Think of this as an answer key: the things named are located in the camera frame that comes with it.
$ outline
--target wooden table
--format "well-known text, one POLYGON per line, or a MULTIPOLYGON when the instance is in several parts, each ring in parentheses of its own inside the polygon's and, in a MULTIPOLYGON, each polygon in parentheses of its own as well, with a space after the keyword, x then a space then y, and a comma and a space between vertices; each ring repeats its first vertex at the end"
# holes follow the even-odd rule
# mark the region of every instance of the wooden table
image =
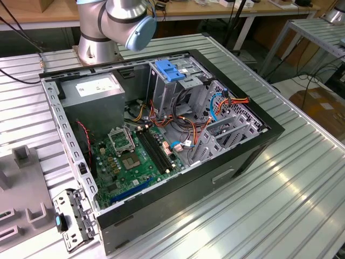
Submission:
MULTIPOLYGON (((18 9, 10 10, 24 29, 80 26, 78 8, 74 0, 55 0, 43 13, 28 12, 18 9)), ((254 4, 253 8, 244 9, 242 11, 240 16, 246 17, 246 22, 234 49, 239 50, 241 48, 255 17, 308 14, 307 18, 313 18, 318 10, 318 6, 313 6, 312 8, 299 7, 298 9, 283 10, 267 0, 261 0, 260 3, 254 4)), ((217 3, 210 3, 208 6, 201 6, 196 4, 194 0, 189 0, 188 2, 168 2, 166 11, 166 21, 229 18, 231 15, 231 8, 225 8, 217 3)), ((13 20, 2 8, 0 8, 0 16, 6 21, 13 23, 13 20)), ((164 19, 162 11, 157 10, 157 16, 158 21, 162 21, 164 19)), ((0 31, 4 30, 9 30, 9 28, 5 24, 0 23, 0 31)))

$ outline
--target blue drive bay latch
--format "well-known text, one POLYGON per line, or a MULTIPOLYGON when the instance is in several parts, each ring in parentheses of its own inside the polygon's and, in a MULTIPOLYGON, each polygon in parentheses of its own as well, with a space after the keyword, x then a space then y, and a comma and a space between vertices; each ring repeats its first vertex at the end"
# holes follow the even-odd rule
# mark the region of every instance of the blue drive bay latch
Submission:
POLYGON ((185 78, 184 74, 181 74, 176 65, 173 65, 168 60, 159 60, 155 62, 158 70, 167 77, 169 82, 178 81, 185 78))

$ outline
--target ram slot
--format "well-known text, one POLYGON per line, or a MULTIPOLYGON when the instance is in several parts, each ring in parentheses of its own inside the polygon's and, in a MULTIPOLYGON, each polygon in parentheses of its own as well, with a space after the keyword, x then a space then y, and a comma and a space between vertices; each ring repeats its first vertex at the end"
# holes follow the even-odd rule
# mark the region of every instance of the ram slot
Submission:
POLYGON ((167 172, 167 169, 172 169, 173 167, 167 157, 163 154, 163 151, 160 149, 155 139, 148 134, 148 132, 138 132, 137 137, 151 157, 153 163, 156 165, 158 171, 161 174, 164 174, 167 172))
POLYGON ((158 157, 160 158, 160 161, 164 164, 166 169, 172 170, 173 167, 170 163, 170 160, 167 158, 167 156, 163 153, 160 146, 155 141, 154 137, 148 132, 144 132, 144 136, 147 139, 149 143, 151 143, 152 147, 154 148, 154 151, 156 151, 158 157))

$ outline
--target side panel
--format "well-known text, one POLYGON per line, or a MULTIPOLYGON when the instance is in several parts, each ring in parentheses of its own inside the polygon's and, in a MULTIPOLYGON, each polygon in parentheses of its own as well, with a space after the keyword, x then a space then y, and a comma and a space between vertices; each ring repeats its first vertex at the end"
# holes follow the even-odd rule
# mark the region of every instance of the side panel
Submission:
POLYGON ((235 173, 236 175, 240 175, 241 171, 243 172, 243 166, 246 164, 247 168, 251 164, 248 160, 250 159, 251 162, 254 161, 268 145, 269 143, 247 151, 136 211, 123 220, 103 229, 102 237, 106 254, 109 255, 115 249, 124 246, 129 241, 153 229, 164 220, 207 196, 220 186, 229 182, 235 173))

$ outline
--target metal slotted surface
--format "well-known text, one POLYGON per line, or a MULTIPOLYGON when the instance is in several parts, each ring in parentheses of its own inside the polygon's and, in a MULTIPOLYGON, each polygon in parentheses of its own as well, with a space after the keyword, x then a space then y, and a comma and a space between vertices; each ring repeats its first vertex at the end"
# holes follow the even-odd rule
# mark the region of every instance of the metal slotted surface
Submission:
MULTIPOLYGON (((139 53, 120 47, 125 59, 187 49, 199 49, 285 131, 245 174, 109 258, 331 258, 345 241, 345 148, 212 38, 156 39, 139 53)), ((49 69, 78 66, 72 51, 45 57, 49 69)), ((38 61, 35 55, 5 58, 0 67, 37 79, 38 61)), ((0 152, 22 144, 36 147, 51 195, 75 187, 43 90, 10 82, 0 77, 0 152)), ((52 255, 105 257, 97 240, 68 255, 54 228, 1 258, 52 255)))
POLYGON ((319 19, 300 19, 290 22, 290 27, 336 57, 345 55, 340 40, 345 38, 345 25, 332 25, 319 19))

